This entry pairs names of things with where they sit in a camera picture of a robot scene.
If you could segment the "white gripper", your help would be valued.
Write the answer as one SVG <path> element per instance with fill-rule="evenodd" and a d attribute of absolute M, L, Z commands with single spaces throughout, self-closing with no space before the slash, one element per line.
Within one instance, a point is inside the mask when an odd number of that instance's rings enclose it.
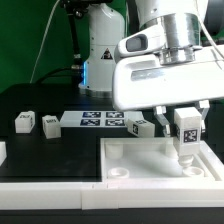
<path fill-rule="evenodd" d="M 224 98 L 224 59 L 212 47 L 195 53 L 191 63 L 162 66 L 154 55 L 121 60 L 112 82 L 113 106 L 116 110 L 132 111 L 154 108 L 165 137 L 171 136 L 166 107 L 196 102 L 201 114 L 201 132 L 206 131 L 205 119 L 210 109 L 208 100 Z"/>

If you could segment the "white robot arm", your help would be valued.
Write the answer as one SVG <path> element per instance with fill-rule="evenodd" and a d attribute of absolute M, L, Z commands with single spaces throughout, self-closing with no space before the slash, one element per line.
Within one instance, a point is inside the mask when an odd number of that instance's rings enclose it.
<path fill-rule="evenodd" d="M 203 47 L 209 0 L 134 0 L 140 30 L 120 40 L 101 22 L 80 87 L 107 92 L 121 111 L 224 98 L 224 54 Z"/>

